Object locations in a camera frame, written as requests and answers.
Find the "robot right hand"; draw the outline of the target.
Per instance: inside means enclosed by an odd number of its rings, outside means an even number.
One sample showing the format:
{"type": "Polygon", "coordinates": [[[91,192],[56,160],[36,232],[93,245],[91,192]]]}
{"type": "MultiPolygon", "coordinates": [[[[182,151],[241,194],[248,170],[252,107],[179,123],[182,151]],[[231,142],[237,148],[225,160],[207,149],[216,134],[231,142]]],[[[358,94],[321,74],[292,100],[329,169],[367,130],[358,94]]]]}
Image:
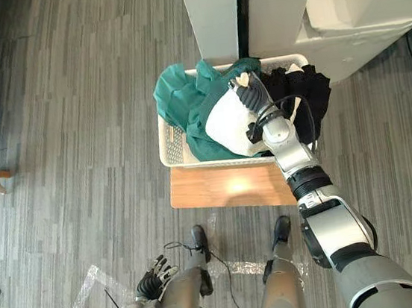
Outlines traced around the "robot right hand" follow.
{"type": "Polygon", "coordinates": [[[257,116],[272,106],[272,98],[262,80],[254,72],[244,72],[228,82],[229,88],[237,94],[241,103],[257,116]]]}

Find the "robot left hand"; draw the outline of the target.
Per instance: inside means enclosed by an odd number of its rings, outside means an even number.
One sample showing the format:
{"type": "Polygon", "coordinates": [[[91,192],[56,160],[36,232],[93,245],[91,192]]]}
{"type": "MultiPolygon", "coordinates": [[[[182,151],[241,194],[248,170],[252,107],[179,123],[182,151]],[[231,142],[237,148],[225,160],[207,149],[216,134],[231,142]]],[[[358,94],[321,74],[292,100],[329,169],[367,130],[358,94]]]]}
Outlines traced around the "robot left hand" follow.
{"type": "Polygon", "coordinates": [[[136,301],[159,300],[169,281],[178,273],[176,265],[170,265],[163,254],[155,258],[135,288],[136,301]]]}

